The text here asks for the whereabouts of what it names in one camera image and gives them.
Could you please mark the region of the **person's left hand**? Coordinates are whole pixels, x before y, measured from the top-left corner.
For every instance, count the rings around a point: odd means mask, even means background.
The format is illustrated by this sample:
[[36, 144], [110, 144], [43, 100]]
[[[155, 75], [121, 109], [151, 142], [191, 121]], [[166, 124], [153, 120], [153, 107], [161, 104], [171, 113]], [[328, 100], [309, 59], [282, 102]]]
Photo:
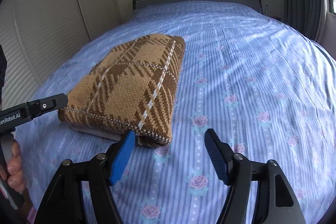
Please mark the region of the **person's left hand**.
[[7, 163], [7, 171], [9, 175], [1, 170], [1, 178], [7, 181], [10, 188], [22, 194], [26, 188], [26, 180], [22, 167], [21, 148], [16, 140], [13, 140], [11, 153], [12, 157]]

